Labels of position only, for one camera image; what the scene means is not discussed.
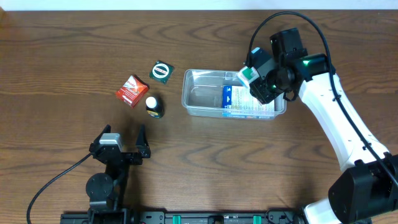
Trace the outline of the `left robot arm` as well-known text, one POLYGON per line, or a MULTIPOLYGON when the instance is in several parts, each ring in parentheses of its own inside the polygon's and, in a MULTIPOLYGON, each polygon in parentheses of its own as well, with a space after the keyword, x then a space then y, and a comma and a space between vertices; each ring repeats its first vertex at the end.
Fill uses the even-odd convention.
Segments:
POLYGON ((144 125, 139 129, 136 148, 136 152, 123 152, 121 135, 112 133, 110 125, 90 144, 89 152, 106 168, 86 183, 86 194, 90 198, 88 223, 134 222, 131 210, 123 207, 123 200, 129 168, 141 165, 143 159, 151 156, 144 125))

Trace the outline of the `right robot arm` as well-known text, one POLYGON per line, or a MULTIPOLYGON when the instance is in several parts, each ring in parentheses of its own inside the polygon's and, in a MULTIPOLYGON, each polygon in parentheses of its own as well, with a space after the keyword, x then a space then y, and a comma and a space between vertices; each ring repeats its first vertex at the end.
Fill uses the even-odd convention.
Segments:
POLYGON ((397 157, 363 123, 325 54, 310 55, 297 29, 271 36, 271 52, 249 50, 242 80, 268 104, 292 93, 307 105, 330 141, 341 176, 326 198, 303 208, 307 223, 369 222, 397 210, 397 157))

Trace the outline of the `white green medicine sachet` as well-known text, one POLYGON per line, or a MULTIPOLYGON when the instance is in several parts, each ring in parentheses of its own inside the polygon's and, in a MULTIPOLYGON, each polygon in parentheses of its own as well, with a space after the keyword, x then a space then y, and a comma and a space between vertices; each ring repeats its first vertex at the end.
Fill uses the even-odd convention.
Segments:
POLYGON ((259 78, 259 74, 254 67, 243 67, 237 74, 242 86, 250 88, 250 84, 259 78))

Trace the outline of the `blue fever patch box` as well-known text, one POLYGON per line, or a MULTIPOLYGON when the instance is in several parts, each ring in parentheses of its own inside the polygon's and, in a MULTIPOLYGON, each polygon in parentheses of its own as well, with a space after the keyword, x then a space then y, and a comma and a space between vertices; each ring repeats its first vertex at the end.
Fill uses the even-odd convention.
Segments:
POLYGON ((249 89, 243 86, 225 85, 223 87, 223 116, 227 118, 272 119, 275 103, 261 104, 249 89))

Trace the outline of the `red Panadol box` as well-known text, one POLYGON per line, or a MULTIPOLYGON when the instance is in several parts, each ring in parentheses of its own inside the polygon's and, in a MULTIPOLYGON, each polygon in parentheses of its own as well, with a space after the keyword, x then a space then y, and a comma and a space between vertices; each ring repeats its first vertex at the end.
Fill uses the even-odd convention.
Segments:
POLYGON ((149 86, 137 75, 131 75, 124 85, 115 93, 116 98, 125 102, 131 108, 148 92, 149 86))

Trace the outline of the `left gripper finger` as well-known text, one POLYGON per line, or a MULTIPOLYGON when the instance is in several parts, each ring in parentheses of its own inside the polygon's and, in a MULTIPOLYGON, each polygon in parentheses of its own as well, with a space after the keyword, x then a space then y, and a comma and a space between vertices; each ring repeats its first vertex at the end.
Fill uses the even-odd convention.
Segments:
POLYGON ((95 140, 93 141, 93 144, 99 144, 102 135, 106 134, 106 133, 110 133, 110 132, 111 132, 111 126, 109 124, 107 124, 104 127, 104 129, 102 130, 102 132, 95 138, 95 140))
POLYGON ((146 127, 144 124, 140 126, 139 134, 136 140, 136 148, 139 152, 149 152, 149 143, 146 138, 146 127))

